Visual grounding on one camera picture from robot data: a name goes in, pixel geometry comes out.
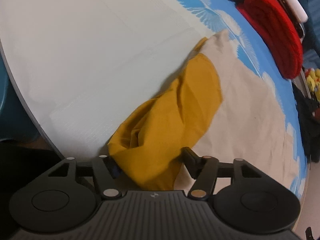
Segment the beige and mustard garment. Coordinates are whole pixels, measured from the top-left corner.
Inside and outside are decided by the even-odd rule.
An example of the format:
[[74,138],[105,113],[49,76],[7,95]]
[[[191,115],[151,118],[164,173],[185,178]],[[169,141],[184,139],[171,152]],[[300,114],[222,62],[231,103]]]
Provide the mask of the beige and mustard garment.
[[225,163],[245,159],[290,188],[299,173],[293,145],[272,79],[248,69],[223,30],[199,41],[167,90],[119,126],[108,151],[144,190],[191,189],[183,147]]

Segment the black clothing pile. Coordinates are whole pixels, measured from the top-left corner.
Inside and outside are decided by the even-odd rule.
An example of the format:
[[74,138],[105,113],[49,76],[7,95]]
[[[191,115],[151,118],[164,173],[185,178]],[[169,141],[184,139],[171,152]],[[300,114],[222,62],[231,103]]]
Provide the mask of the black clothing pile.
[[313,116],[313,113],[319,112],[319,104],[315,100],[305,97],[294,83],[292,88],[298,111],[304,154],[308,160],[319,163],[319,119]]

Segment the blue white patterned bed sheet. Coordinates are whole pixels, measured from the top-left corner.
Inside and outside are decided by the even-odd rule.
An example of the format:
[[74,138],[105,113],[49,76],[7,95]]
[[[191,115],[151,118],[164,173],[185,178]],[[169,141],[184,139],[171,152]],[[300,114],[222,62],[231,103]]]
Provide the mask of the blue white patterned bed sheet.
[[306,157],[292,83],[230,0],[1,0],[1,45],[17,89],[50,142],[77,160],[109,154],[119,126],[182,72],[203,38],[228,30],[234,55],[272,79],[294,129],[303,195]]

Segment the yellow plush toys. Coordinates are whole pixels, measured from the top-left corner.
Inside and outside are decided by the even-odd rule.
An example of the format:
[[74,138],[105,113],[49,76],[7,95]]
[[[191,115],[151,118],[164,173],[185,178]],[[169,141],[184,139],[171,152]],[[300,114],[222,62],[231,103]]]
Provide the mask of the yellow plush toys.
[[305,70],[305,78],[308,89],[317,101],[320,101],[320,70],[309,68]]

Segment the red folded blanket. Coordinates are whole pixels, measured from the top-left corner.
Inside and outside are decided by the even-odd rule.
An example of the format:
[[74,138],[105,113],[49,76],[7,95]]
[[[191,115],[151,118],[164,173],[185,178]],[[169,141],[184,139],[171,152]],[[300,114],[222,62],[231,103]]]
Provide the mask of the red folded blanket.
[[269,48],[283,78],[294,79],[303,64],[303,47],[298,33],[277,0],[243,0],[238,11]]

